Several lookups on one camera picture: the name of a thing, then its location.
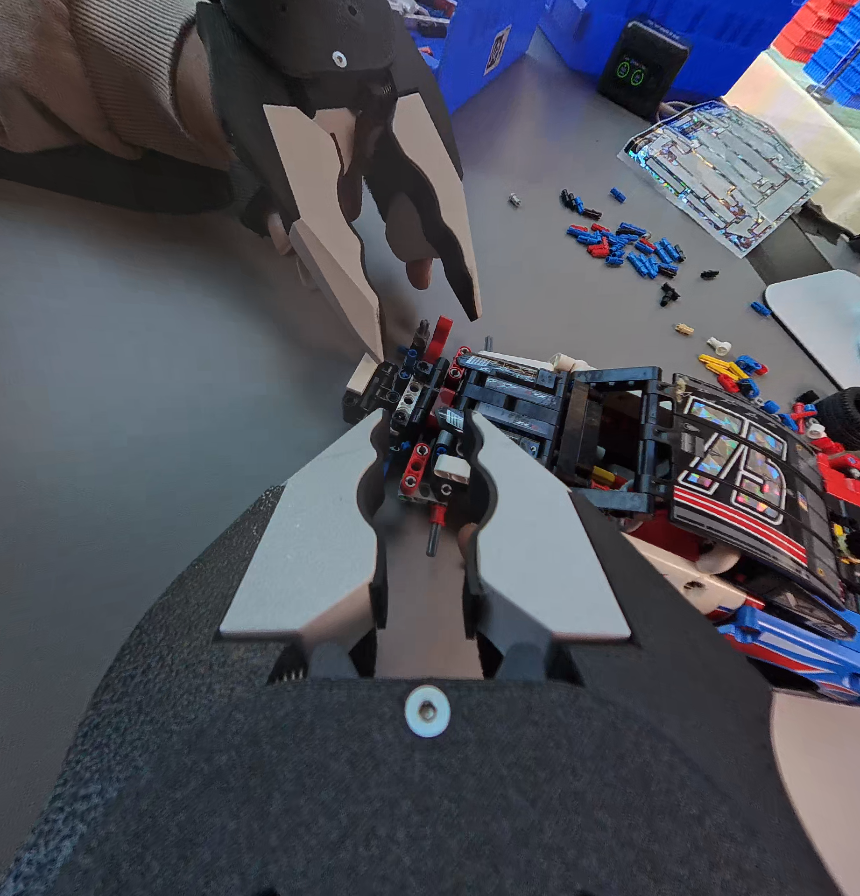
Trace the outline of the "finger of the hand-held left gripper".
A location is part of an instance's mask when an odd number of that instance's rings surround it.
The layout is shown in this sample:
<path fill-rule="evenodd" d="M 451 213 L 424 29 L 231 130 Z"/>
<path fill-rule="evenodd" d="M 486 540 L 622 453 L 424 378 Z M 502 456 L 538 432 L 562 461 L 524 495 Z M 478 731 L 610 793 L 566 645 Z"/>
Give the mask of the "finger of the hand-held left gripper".
<path fill-rule="evenodd" d="M 394 158 L 406 178 L 404 194 L 416 209 L 425 241 L 433 248 L 465 315 L 480 319 L 482 300 L 466 196 L 461 177 L 424 99 L 398 98 L 391 118 Z"/>
<path fill-rule="evenodd" d="M 265 105 L 263 111 L 296 207 L 288 230 L 292 247 L 364 351 L 381 362 L 379 299 L 363 243 L 339 201 L 345 166 L 336 136 L 294 106 Z"/>

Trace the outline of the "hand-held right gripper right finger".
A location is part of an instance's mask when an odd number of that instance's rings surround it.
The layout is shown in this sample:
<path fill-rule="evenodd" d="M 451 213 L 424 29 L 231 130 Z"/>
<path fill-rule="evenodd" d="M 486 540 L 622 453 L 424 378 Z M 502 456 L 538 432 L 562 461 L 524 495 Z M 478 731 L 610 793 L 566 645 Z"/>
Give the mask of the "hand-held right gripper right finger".
<path fill-rule="evenodd" d="M 462 612 L 484 678 L 560 673 L 575 645 L 624 645 L 630 625 L 571 489 L 478 411 L 465 415 L 468 501 Z"/>

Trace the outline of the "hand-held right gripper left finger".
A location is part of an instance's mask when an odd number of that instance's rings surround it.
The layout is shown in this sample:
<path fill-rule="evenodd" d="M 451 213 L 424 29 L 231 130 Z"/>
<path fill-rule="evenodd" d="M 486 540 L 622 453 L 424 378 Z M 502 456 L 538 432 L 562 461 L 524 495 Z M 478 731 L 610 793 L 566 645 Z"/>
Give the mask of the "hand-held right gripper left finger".
<path fill-rule="evenodd" d="M 375 674 L 389 599 L 374 517 L 385 499 L 389 435 L 389 413 L 375 410 L 284 483 L 219 624 L 221 639 L 289 644 L 303 666 L 330 649 L 357 676 Z"/>

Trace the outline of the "toy brick race car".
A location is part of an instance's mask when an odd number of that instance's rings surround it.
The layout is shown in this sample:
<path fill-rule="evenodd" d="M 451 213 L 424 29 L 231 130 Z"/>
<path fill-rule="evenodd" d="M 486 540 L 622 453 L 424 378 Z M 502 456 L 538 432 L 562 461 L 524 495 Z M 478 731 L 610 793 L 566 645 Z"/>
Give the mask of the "toy brick race car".
<path fill-rule="evenodd" d="M 467 486 L 470 411 L 615 521 L 728 645 L 779 688 L 860 706 L 860 457 L 742 378 L 597 369 L 458 347 L 422 321 L 397 359 L 364 355 L 342 397 L 354 425 L 391 412 L 399 497 L 431 512 L 428 553 Z"/>

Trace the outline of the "person's left forearm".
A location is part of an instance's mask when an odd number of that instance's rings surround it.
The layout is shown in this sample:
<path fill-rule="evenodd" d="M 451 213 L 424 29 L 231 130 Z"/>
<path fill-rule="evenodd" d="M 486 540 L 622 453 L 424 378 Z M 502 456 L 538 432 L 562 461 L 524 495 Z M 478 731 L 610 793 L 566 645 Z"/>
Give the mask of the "person's left forearm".
<path fill-rule="evenodd" d="M 0 147 L 88 144 L 227 171 L 196 2 L 0 1 Z"/>

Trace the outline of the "grey desk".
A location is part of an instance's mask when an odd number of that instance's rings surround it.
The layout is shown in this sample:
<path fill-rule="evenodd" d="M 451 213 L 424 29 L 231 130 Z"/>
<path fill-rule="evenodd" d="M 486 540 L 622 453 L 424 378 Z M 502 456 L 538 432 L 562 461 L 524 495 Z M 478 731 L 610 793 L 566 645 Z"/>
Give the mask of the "grey desk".
<path fill-rule="evenodd" d="M 545 39 L 453 125 L 483 316 L 466 320 L 439 264 L 429 290 L 409 286 L 366 197 L 357 229 L 391 346 L 447 315 L 462 344 L 489 335 L 503 353 L 671 375 L 699 368 L 716 337 L 767 364 L 783 404 L 832 389 L 750 309 L 765 289 L 751 263 L 617 158 L 641 120 Z M 564 208 L 563 189 L 601 219 Z M 565 235 L 594 223 L 678 245 L 678 275 L 607 268 Z M 681 297 L 661 308 L 665 281 Z M 0 880 L 122 644 L 266 489 L 343 433 L 360 356 L 293 260 L 230 215 L 148 215 L 0 180 Z"/>

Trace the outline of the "person's left hand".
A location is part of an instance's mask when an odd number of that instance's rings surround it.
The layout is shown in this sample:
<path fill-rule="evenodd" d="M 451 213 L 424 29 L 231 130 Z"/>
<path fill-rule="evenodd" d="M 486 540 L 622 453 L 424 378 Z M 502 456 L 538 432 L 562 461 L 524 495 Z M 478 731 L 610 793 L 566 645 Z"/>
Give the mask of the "person's left hand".
<path fill-rule="evenodd" d="M 282 255 L 296 255 L 281 218 L 276 212 L 266 215 L 268 236 Z M 409 283 L 416 289 L 427 289 L 432 279 L 432 265 L 438 257 L 424 235 L 421 220 L 412 201 L 396 194 L 384 219 L 386 242 L 393 254 L 405 264 Z M 316 287 L 311 274 L 297 262 L 301 282 Z"/>

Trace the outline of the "blue storage bin with tag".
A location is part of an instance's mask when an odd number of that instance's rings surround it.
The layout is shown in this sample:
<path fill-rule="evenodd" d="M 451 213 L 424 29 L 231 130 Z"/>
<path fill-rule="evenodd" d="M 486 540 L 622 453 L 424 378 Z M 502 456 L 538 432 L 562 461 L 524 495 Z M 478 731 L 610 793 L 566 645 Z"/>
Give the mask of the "blue storage bin with tag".
<path fill-rule="evenodd" d="M 544 1 L 458 1 L 443 38 L 416 38 L 450 112 L 492 83 L 529 49 Z"/>

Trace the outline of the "pile of small toy pins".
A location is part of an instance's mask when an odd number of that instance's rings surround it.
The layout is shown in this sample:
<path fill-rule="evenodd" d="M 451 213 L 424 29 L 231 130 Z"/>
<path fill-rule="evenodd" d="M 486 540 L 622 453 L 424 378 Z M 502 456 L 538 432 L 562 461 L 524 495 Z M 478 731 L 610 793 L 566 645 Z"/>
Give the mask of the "pile of small toy pins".
<path fill-rule="evenodd" d="M 599 223 L 590 227 L 572 224 L 565 230 L 565 235 L 607 268 L 629 265 L 647 280 L 673 279 L 685 261 L 685 254 L 678 245 L 665 238 L 652 242 L 643 229 L 634 227 L 608 230 Z"/>

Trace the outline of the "black power bank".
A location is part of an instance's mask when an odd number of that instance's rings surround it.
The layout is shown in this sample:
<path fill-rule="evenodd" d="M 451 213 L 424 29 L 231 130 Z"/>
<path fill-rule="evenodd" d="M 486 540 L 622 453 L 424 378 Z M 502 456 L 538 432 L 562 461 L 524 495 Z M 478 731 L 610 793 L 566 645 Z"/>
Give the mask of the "black power bank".
<path fill-rule="evenodd" d="M 620 32 L 599 77 L 599 95 L 653 122 L 692 45 L 649 18 L 634 18 Z"/>

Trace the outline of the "heap of mixed toy parts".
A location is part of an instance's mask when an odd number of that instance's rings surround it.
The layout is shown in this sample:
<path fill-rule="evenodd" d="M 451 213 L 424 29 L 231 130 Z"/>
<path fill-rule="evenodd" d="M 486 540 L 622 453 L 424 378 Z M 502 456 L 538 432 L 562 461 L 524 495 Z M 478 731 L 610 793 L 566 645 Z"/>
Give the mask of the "heap of mixed toy parts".
<path fill-rule="evenodd" d="M 698 361 L 714 375 L 718 385 L 730 396 L 754 405 L 762 415 L 779 427 L 811 442 L 817 451 L 831 455 L 849 451 L 839 442 L 832 441 L 827 436 L 825 427 L 817 420 L 815 403 L 821 399 L 817 393 L 804 392 L 791 405 L 784 407 L 764 395 L 761 382 L 770 375 L 770 369 L 754 357 L 743 354 L 728 358 L 716 356 L 715 353 L 703 353 L 698 356 Z"/>

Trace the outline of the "holographic sticker sheet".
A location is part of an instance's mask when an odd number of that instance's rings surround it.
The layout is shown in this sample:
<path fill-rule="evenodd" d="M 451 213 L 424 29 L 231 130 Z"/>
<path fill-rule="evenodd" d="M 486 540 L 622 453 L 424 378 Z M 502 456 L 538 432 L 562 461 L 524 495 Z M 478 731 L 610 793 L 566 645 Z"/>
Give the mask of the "holographic sticker sheet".
<path fill-rule="evenodd" d="M 721 99 L 654 123 L 617 157 L 739 258 L 827 180 L 771 126 Z"/>

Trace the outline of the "blue plastic crate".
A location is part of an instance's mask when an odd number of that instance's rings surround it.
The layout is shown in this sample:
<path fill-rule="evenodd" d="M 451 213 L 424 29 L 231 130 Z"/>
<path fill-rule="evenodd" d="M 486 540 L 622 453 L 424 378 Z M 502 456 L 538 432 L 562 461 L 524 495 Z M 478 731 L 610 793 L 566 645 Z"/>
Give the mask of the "blue plastic crate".
<path fill-rule="evenodd" d="M 650 19 L 690 47 L 674 80 L 678 97 L 724 95 L 791 20 L 791 1 L 555 1 L 539 27 L 573 71 L 602 74 L 617 38 L 632 19 Z"/>

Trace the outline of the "black rubber toy tyre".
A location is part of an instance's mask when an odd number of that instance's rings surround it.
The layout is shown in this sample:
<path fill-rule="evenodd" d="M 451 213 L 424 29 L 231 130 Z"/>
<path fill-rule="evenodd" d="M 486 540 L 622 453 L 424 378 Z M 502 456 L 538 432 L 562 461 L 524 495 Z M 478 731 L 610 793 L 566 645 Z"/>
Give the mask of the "black rubber toy tyre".
<path fill-rule="evenodd" d="M 819 399 L 817 420 L 827 436 L 844 449 L 860 451 L 860 387 L 853 386 Z"/>

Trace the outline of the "stack of red blue crates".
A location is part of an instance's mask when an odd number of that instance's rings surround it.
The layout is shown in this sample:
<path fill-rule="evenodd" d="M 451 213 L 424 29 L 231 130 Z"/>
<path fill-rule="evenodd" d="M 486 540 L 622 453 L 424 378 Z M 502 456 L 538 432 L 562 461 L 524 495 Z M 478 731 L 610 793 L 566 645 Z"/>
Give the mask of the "stack of red blue crates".
<path fill-rule="evenodd" d="M 811 98 L 860 111 L 860 1 L 804 2 L 771 48 L 803 65 Z"/>

